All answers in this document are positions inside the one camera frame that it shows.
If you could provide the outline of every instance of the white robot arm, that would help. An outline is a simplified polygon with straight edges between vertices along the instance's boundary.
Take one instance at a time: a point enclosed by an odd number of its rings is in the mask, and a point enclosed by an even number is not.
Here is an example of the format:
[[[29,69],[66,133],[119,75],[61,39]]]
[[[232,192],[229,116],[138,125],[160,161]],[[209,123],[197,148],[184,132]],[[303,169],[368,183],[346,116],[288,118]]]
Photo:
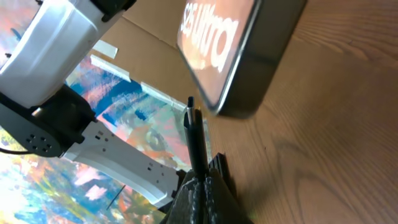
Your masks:
[[[46,0],[0,69],[0,125],[29,152],[66,157],[124,182],[158,208],[180,177],[113,135],[64,85],[135,0]]]

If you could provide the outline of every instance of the cable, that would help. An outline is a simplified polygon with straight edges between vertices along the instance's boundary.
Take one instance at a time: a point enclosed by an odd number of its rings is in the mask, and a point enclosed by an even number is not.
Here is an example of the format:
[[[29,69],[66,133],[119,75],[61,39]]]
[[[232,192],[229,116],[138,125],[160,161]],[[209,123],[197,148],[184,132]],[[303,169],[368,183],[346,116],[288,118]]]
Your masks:
[[[29,151],[10,151],[7,149],[0,148],[0,152],[6,153],[6,154],[12,154],[12,155],[28,155],[31,154]]]

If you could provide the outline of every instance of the brown cardboard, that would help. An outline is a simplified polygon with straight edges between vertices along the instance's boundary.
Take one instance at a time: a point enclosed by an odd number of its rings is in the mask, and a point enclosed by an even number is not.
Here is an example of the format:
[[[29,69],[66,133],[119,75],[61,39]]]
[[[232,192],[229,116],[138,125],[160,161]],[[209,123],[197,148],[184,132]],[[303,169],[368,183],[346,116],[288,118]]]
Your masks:
[[[114,60],[107,61],[127,70],[131,79],[186,102],[198,92],[177,49],[142,30],[125,18],[103,36],[103,41],[117,47]]]
[[[124,17],[158,39],[176,47],[186,0],[138,0]]]

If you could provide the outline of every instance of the black pen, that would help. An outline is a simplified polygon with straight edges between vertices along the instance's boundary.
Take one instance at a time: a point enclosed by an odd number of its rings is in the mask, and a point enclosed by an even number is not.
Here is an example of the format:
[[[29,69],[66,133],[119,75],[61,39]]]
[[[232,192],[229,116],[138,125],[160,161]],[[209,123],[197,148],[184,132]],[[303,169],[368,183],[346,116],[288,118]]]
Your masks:
[[[209,171],[206,139],[203,129],[202,114],[200,110],[195,109],[195,102],[192,96],[188,98],[187,112],[184,117],[184,128],[192,169],[198,180],[203,182]]]

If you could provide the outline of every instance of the wooden table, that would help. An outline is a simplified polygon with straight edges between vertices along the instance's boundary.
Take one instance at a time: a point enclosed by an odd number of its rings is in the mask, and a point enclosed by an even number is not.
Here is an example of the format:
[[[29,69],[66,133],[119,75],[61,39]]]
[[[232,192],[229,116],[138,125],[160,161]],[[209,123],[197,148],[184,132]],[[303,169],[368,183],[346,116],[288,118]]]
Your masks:
[[[250,120],[208,116],[256,223],[398,223],[398,1],[309,0]]]

